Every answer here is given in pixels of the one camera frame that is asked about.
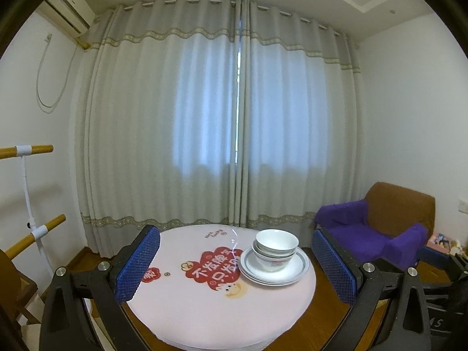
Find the white wall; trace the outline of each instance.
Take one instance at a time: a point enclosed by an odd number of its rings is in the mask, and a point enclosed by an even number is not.
[[[76,212],[68,161],[68,128],[73,84],[80,58],[78,48],[68,84],[52,114],[41,112],[36,103],[36,75],[46,42],[52,41],[41,70],[39,92],[45,104],[58,97],[75,44],[62,32],[34,13],[0,59],[0,147],[17,144],[52,144],[50,154],[26,159],[32,211],[37,224],[64,213],[66,222],[43,238],[52,268],[66,265],[85,245],[83,226]],[[29,233],[20,159],[0,160],[0,248],[6,250]],[[32,245],[14,260],[18,270],[37,282],[40,292],[50,277]]]
[[[468,187],[468,60],[435,14],[359,44],[363,191],[378,180],[433,195],[436,229],[468,237],[458,194]]]

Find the round table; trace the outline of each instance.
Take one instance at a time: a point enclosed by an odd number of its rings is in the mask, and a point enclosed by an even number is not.
[[[246,279],[237,262],[256,234],[223,225],[162,232],[128,306],[156,337],[182,350],[263,350],[301,317],[316,280],[312,265],[285,287]]]

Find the white bowl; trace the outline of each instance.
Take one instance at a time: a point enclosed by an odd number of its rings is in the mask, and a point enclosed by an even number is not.
[[[254,251],[255,256],[257,257],[256,260],[259,266],[268,272],[276,272],[276,271],[279,271],[280,269],[283,269],[296,254],[296,252],[294,252],[293,254],[285,258],[276,259],[273,257],[266,257],[263,254],[259,254],[255,250],[255,248],[252,248],[252,250]]]
[[[285,257],[291,256],[292,254],[295,254],[297,248],[294,248],[294,250],[292,250],[291,252],[288,252],[286,254],[275,254],[275,253],[270,253],[268,251],[261,250],[259,248],[259,244],[258,244],[257,240],[254,240],[254,242],[252,243],[252,249],[254,249],[257,253],[259,253],[259,254],[261,254],[261,255],[263,255],[265,257],[271,257],[271,258],[275,258],[275,259],[283,259]]]
[[[276,256],[291,254],[299,245],[297,237],[282,230],[263,230],[255,238],[259,250]]]

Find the purple cloth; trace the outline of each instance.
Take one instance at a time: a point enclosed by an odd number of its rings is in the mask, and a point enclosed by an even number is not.
[[[325,227],[361,263],[384,257],[403,270],[414,265],[418,248],[425,244],[427,228],[415,223],[392,238],[369,227],[367,213],[368,203],[364,199],[331,204],[319,209],[314,222]]]

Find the air conditioner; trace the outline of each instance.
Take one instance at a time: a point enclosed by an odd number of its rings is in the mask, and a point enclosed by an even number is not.
[[[72,38],[83,35],[95,17],[85,0],[45,0],[38,10]]]

